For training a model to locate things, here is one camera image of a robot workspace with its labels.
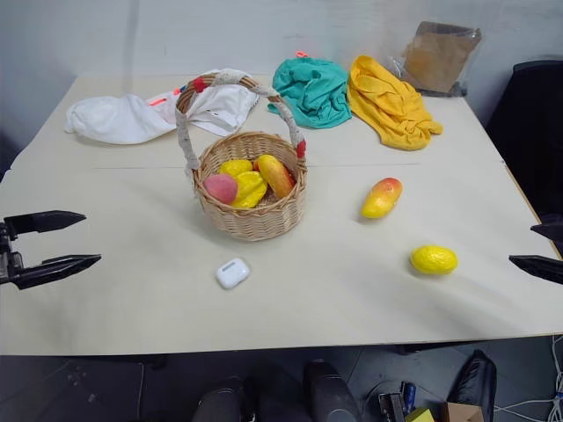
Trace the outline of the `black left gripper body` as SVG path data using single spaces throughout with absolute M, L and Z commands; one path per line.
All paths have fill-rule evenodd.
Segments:
M 1 223 L 1 283 L 19 284 L 22 259 L 18 252 L 11 250 L 11 238 L 7 225 Z

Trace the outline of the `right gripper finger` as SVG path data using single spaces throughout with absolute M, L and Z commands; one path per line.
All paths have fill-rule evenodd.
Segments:
M 534 225 L 530 228 L 532 231 L 550 239 L 553 242 L 563 242 L 563 223 L 550 222 Z
M 563 283 L 563 262 L 561 260 L 538 255 L 510 255 L 508 259 L 530 275 L 557 284 Z

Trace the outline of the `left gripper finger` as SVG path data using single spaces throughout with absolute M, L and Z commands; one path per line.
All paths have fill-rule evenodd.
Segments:
M 96 255 L 68 255 L 43 261 L 40 265 L 18 270 L 14 285 L 20 290 L 66 279 L 88 269 L 101 260 Z
M 65 229 L 86 219 L 85 215 L 62 210 L 14 215 L 4 218 L 4 224 L 11 234 L 48 232 Z

